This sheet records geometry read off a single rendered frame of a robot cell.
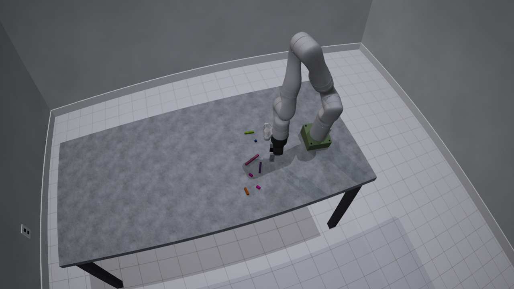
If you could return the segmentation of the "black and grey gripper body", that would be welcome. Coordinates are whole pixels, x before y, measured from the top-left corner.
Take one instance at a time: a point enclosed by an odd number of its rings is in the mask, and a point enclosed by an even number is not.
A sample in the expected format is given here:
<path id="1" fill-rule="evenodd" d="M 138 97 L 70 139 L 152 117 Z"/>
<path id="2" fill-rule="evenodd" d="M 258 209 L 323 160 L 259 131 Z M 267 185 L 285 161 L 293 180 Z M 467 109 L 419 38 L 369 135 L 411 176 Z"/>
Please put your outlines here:
<path id="1" fill-rule="evenodd" d="M 278 133 L 269 123 L 264 123 L 264 140 L 273 144 L 273 154 L 282 155 L 284 146 L 288 142 L 289 130 L 285 133 Z"/>

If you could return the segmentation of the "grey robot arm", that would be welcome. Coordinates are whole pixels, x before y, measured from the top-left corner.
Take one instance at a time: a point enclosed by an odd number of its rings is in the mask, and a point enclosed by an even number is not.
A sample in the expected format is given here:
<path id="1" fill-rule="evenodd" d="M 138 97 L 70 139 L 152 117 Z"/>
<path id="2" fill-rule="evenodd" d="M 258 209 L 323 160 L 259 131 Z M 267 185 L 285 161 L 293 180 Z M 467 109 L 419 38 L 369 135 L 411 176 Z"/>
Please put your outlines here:
<path id="1" fill-rule="evenodd" d="M 319 110 L 310 129 L 310 136 L 316 141 L 322 141 L 328 137 L 333 123 L 342 114 L 343 106 L 333 86 L 332 75 L 325 63 L 322 48 L 305 32 L 295 34 L 290 41 L 288 64 L 280 97 L 272 104 L 273 128 L 278 133 L 285 133 L 290 127 L 290 119 L 296 111 L 297 96 L 302 82 L 301 62 L 310 71 L 308 77 L 313 88 L 320 93 L 324 107 Z"/>

